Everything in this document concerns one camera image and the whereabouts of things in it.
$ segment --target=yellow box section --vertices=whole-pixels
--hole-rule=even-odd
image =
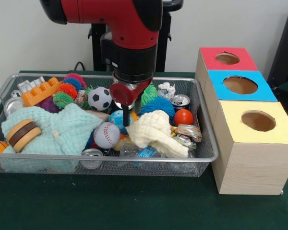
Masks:
[[[220,101],[220,105],[235,142],[288,144],[288,116],[280,102]],[[276,126],[266,132],[247,126],[241,117],[245,112],[253,111],[270,115]]]

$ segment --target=green spiky ball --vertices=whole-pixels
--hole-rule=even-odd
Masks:
[[[92,89],[94,89],[94,88],[93,88],[93,86],[91,86],[91,85],[85,89],[85,102],[83,102],[82,108],[84,108],[84,109],[86,109],[86,110],[90,110],[90,109],[91,109],[90,105],[89,105],[88,102],[87,102],[87,97],[88,97],[89,92],[90,92]]]
[[[73,103],[73,99],[67,93],[58,92],[53,97],[53,103],[59,108],[64,109],[70,103]]]
[[[151,100],[155,99],[158,96],[158,91],[155,86],[150,83],[150,85],[144,90],[144,93],[141,98],[141,107],[145,106]]]

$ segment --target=round hole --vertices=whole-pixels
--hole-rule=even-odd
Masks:
[[[240,59],[231,53],[221,53],[216,56],[216,60],[225,65],[234,65],[240,62]]]
[[[223,81],[226,88],[238,94],[252,94],[258,90],[258,85],[242,76],[230,76]]]
[[[247,111],[242,115],[242,122],[248,127],[267,132],[274,129],[275,119],[262,111]]]

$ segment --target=black cable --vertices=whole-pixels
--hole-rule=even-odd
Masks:
[[[82,67],[82,70],[83,70],[83,71],[85,71],[85,67],[84,67],[84,64],[83,64],[82,62],[80,62],[80,61],[78,61],[78,62],[77,62],[76,66],[75,66],[75,68],[74,68],[73,70],[75,70],[75,71],[76,71],[79,65],[81,65],[81,67]]]

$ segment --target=blue ball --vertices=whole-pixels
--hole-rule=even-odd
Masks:
[[[129,117],[130,117],[130,124],[131,124],[133,123],[133,118],[131,116]],[[112,122],[113,124],[115,124],[120,129],[120,132],[122,134],[127,134],[127,130],[125,126],[123,125],[123,111],[122,110],[118,110],[112,113],[109,118],[109,122]]]
[[[172,103],[163,97],[156,97],[155,99],[148,102],[145,106],[141,108],[140,115],[145,113],[151,113],[156,110],[162,110],[166,112],[170,119],[174,118],[175,110]]]
[[[75,79],[75,78],[67,78],[67,79],[65,79],[65,80],[63,81],[63,83],[72,84],[72,85],[75,87],[75,89],[77,90],[77,92],[78,92],[79,90],[82,90],[82,89],[83,89],[83,88],[81,87],[81,83],[80,83],[77,79]]]

